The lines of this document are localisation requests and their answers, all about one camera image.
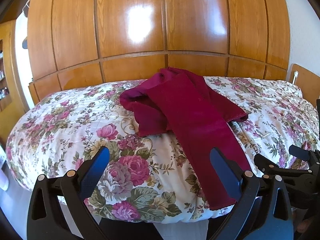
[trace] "maroon garment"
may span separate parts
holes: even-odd
[[[209,88],[202,76],[187,70],[161,69],[139,86],[120,95],[121,105],[134,112],[139,135],[172,130],[192,165],[210,209],[235,203],[228,197],[210,163],[210,151],[218,147],[226,158],[250,170],[247,158],[227,122],[243,122],[248,115]]]

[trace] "bed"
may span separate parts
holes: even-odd
[[[204,77],[208,86],[239,105],[249,118],[231,129],[253,172],[260,153],[283,168],[307,168],[288,154],[294,144],[319,148],[316,109],[285,81]],[[39,174],[77,170],[101,146],[110,162],[85,204],[92,214],[114,220],[195,222],[230,212],[211,211],[197,176],[172,133],[141,138],[132,112],[119,95],[143,80],[105,83],[53,93],[26,113],[6,145],[8,165],[22,187],[32,190]]]

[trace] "wooden panel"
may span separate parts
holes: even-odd
[[[102,84],[98,63],[64,71],[58,74],[62,90],[82,88]]]
[[[13,68],[16,67],[14,48],[15,48],[15,21],[0,24],[0,40],[2,40],[3,62],[5,70],[5,81],[9,88],[10,103],[2,112],[0,112],[0,142],[5,145],[12,128],[15,126],[21,116],[25,114],[23,104],[16,86],[16,80],[13,74]]]
[[[285,69],[267,66],[265,79],[267,80],[285,80],[287,76],[287,71]]]
[[[230,58],[228,77],[250,77],[263,79],[265,65],[240,58]]]
[[[28,51],[33,79],[56,71],[51,35],[52,0],[31,0],[28,12]]]
[[[52,35],[58,69],[98,58],[93,0],[53,0]]]
[[[225,76],[227,58],[207,55],[169,54],[170,67],[189,70],[200,76]]]
[[[299,74],[294,84],[301,88],[303,98],[315,107],[316,100],[320,95],[320,77],[297,64],[293,64],[290,82],[292,82],[296,70]]]
[[[268,26],[264,0],[229,0],[230,54],[266,60]]]
[[[33,103],[35,105],[38,104],[40,102],[40,100],[39,100],[37,92],[36,92],[35,84],[31,83],[28,87],[29,87],[29,91],[30,91]]]
[[[39,100],[44,99],[49,94],[61,91],[57,74],[51,74],[41,80],[35,81],[34,84]]]
[[[163,49],[161,0],[98,0],[102,57]]]
[[[285,0],[266,0],[269,21],[267,62],[288,69],[290,25]]]
[[[1,108],[1,111],[3,111],[4,109],[6,109],[7,106],[9,106],[11,103],[12,103],[12,100],[11,100],[10,94],[9,94],[9,95],[6,95],[4,98],[2,98],[2,99],[0,100],[0,108]]]
[[[227,53],[227,0],[166,0],[168,49]]]
[[[119,58],[103,62],[106,82],[148,79],[164,68],[164,55]]]

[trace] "black clamp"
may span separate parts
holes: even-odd
[[[228,195],[237,201],[210,240],[293,240],[291,205],[281,176],[258,178],[252,171],[242,171],[216,148],[210,160]],[[259,196],[258,211],[253,212]]]
[[[291,205],[308,209],[314,205],[320,191],[320,152],[307,151],[291,145],[289,153],[308,162],[308,170],[283,169],[261,154],[256,154],[254,164],[267,175],[280,175],[288,190]]]
[[[32,240],[82,239],[71,233],[58,196],[64,196],[72,218],[84,239],[107,240],[84,204],[92,195],[109,162],[109,150],[101,147],[91,160],[63,177],[39,175],[32,192],[27,221],[27,238]]]

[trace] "white wall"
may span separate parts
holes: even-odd
[[[293,64],[320,76],[320,20],[308,0],[286,0],[290,21],[290,58]]]
[[[20,14],[16,21],[15,49],[19,78],[21,81],[23,93],[26,97],[29,108],[31,109],[35,106],[28,88],[29,83],[32,82],[32,72],[29,60],[29,52],[27,49],[22,48],[22,42],[27,36],[27,23],[28,19],[24,16],[23,13]]]

